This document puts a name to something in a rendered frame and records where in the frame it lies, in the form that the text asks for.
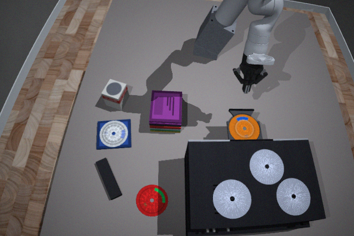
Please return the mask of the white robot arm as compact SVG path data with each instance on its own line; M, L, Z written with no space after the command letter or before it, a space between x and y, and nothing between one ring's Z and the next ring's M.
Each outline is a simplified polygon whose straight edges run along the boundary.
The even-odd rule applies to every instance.
M231 26L248 3L248 10L254 15L264 15L251 22L244 47L246 62L256 65L274 65L275 59L267 56L271 31L284 6L283 0L223 0L215 17L219 23Z

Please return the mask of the black flat bar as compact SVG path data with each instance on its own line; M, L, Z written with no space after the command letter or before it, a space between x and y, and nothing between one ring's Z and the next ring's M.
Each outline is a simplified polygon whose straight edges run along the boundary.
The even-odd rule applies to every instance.
M118 187L107 159L104 158L97 161L96 165L102 177L103 183L105 184L106 190L110 196L110 199L113 200L119 196L122 196L122 193Z

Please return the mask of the red cd with green label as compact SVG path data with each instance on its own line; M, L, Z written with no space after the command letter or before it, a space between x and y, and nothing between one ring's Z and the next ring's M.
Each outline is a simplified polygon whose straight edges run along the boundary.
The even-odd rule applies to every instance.
M151 198L154 199L154 202L150 201ZM148 185L138 192L136 204L141 213L154 217L165 211L168 205L168 196L160 186Z

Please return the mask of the orange cd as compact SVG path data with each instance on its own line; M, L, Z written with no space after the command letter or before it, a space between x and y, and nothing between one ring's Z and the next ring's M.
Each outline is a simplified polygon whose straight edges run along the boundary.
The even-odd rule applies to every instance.
M246 127L246 130L243 130ZM232 137L238 139L257 139L260 129L256 120L248 115L240 114L233 117L229 124Z

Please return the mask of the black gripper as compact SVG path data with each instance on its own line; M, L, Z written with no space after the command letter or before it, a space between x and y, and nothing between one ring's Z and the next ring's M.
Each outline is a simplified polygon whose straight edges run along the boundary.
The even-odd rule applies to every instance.
M256 85L257 83L259 83L268 75L268 73L266 72L266 70L263 69L263 65L249 64L246 62L246 59L247 56L243 52L242 62L239 68L233 69L233 72L239 82L243 84L243 92L249 93L251 90L251 86L253 84ZM240 77L240 71L242 71L244 78Z

